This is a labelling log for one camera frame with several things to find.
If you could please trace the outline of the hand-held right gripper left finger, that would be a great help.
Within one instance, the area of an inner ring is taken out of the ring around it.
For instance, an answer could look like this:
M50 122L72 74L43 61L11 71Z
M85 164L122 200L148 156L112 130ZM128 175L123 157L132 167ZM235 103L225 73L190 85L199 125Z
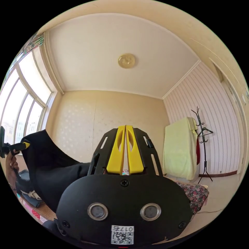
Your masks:
M119 126L106 168L109 174L122 174L125 152L125 137L126 126Z

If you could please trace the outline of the person's left hand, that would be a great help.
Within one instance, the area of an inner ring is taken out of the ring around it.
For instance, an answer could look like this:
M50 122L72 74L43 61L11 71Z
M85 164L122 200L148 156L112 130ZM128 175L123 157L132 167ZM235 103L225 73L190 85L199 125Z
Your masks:
M8 182L13 185L15 183L17 176L15 174L15 170L18 172L19 167L16 161L16 157L11 154L11 152L7 155L5 161L5 168L6 168L6 178Z

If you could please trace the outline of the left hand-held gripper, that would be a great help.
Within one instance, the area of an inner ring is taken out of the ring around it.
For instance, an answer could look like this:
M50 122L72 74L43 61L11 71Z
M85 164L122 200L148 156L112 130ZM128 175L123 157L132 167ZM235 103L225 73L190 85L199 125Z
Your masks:
M16 143L13 145L10 144L4 144L1 147L1 157L3 157L4 155L8 155L10 152L13 156L19 154L20 152L22 152L23 150L27 149L30 146L30 143L28 142L20 142L20 143ZM20 179L20 175L19 173L15 170L15 174L17 176L16 180Z

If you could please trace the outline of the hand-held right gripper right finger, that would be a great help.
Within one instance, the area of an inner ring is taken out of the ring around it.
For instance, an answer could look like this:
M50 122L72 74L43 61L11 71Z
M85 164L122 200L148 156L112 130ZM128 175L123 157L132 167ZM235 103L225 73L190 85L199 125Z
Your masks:
M133 126L126 125L127 162L129 174L140 174L144 171L141 155Z

